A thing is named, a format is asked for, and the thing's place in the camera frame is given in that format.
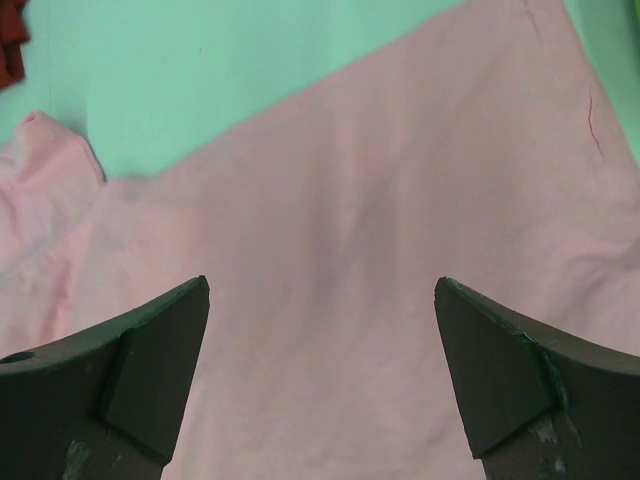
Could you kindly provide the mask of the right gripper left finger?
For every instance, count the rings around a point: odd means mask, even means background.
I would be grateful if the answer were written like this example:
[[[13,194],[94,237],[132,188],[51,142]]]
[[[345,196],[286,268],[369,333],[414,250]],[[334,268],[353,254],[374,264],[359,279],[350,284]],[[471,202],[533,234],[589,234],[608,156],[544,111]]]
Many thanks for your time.
[[[199,276],[2,358],[2,479],[160,478],[176,449],[209,306]]]

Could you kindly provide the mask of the pink t shirt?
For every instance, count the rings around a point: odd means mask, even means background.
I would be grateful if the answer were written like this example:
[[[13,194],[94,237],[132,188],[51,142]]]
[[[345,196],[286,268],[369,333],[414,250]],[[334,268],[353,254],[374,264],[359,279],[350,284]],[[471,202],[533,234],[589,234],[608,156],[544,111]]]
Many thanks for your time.
[[[478,479],[450,276],[639,350],[639,169],[560,1],[468,1],[170,170],[101,178],[34,112],[1,150],[1,351],[205,276],[167,479]]]

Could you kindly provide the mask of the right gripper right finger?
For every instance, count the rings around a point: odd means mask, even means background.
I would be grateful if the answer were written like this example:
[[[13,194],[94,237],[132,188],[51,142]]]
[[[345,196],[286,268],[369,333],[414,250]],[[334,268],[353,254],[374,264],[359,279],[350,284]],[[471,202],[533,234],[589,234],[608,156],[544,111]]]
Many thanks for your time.
[[[488,479],[637,480],[639,359],[447,277],[434,306],[469,448]]]

